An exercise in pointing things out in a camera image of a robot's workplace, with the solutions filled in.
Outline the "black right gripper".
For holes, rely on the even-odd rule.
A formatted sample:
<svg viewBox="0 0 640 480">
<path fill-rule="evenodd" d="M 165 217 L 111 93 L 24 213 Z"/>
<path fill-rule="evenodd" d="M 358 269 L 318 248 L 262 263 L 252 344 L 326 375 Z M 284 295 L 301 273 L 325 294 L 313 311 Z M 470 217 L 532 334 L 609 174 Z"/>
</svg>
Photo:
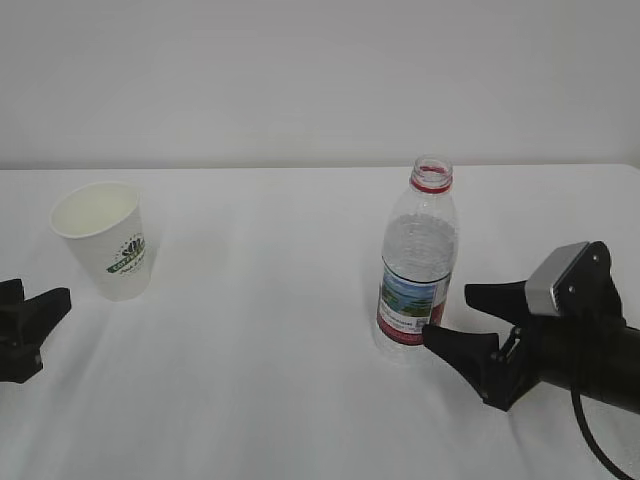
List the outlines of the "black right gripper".
<svg viewBox="0 0 640 480">
<path fill-rule="evenodd" d="M 605 243 L 589 246 L 559 285 L 559 317 L 529 312 L 525 281 L 466 284 L 466 304 L 511 324 L 497 333 L 422 329 L 423 345 L 503 411 L 540 383 L 627 411 L 639 410 L 639 331 L 629 326 Z"/>
</svg>

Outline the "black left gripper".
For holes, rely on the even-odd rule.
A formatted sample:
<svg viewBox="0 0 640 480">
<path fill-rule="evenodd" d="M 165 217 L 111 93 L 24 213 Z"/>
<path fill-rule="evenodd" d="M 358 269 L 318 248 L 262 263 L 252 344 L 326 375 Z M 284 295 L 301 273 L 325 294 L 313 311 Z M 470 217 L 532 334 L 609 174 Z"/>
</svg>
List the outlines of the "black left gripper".
<svg viewBox="0 0 640 480">
<path fill-rule="evenodd" d="M 55 288 L 25 301 L 20 279 L 1 283 L 2 383 L 24 384 L 42 370 L 36 345 L 43 344 L 70 310 L 68 288 Z"/>
</svg>

